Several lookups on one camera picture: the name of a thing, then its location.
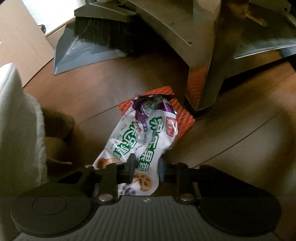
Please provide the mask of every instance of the orange foam net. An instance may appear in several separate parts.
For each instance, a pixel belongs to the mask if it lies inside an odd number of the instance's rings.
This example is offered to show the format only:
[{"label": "orange foam net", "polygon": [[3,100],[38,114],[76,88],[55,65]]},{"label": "orange foam net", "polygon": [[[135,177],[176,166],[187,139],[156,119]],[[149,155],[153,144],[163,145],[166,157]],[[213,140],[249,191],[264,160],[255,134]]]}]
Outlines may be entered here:
[{"label": "orange foam net", "polygon": [[[151,94],[165,94],[173,95],[174,92],[170,86],[160,87],[143,93],[142,95],[151,95]],[[175,142],[177,142],[194,124],[195,119],[193,116],[185,110],[179,101],[174,98],[171,101],[172,107],[177,112],[177,123],[178,123],[178,135],[176,136]],[[129,109],[131,103],[129,100],[118,105],[118,108],[121,110],[121,115],[124,115],[125,112]]]}]

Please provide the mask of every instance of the broom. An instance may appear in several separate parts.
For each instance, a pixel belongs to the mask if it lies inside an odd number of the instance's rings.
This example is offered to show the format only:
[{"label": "broom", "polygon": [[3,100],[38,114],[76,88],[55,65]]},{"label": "broom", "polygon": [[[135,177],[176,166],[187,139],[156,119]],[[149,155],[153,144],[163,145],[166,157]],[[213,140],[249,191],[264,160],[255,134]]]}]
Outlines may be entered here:
[{"label": "broom", "polygon": [[136,13],[116,5],[85,0],[74,10],[74,33],[79,39],[137,55],[140,28]]}]

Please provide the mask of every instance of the gray dustpan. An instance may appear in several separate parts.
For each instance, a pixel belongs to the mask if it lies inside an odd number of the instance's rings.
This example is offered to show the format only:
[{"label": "gray dustpan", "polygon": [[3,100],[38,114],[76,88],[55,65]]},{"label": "gray dustpan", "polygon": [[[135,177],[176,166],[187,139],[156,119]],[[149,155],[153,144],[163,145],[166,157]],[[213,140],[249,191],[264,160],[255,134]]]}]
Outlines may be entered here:
[{"label": "gray dustpan", "polygon": [[54,74],[60,74],[84,65],[125,57],[127,53],[79,39],[74,34],[74,21],[67,24],[60,37],[54,56]]}]

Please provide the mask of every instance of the candy wrapper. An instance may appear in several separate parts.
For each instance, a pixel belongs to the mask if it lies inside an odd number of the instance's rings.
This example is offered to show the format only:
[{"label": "candy wrapper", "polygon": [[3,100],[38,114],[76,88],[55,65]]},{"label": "candy wrapper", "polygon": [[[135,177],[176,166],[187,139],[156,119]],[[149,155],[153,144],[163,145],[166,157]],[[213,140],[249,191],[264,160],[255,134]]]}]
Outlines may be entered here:
[{"label": "candy wrapper", "polygon": [[171,95],[139,96],[122,116],[104,150],[93,163],[105,168],[126,162],[134,153],[138,161],[133,182],[118,185],[118,195],[151,195],[158,187],[158,160],[178,134]]}]

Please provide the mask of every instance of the ribbed gray surface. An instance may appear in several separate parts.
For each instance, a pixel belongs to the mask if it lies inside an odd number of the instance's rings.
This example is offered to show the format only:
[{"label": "ribbed gray surface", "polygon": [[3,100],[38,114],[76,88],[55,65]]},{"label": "ribbed gray surface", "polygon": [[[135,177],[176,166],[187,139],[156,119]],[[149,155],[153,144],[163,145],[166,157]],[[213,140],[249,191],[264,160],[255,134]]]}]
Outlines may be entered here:
[{"label": "ribbed gray surface", "polygon": [[37,238],[21,233],[15,241],[279,241],[273,233],[234,237],[206,223],[195,207],[172,197],[124,196],[119,203],[100,207],[81,229],[60,237]]}]

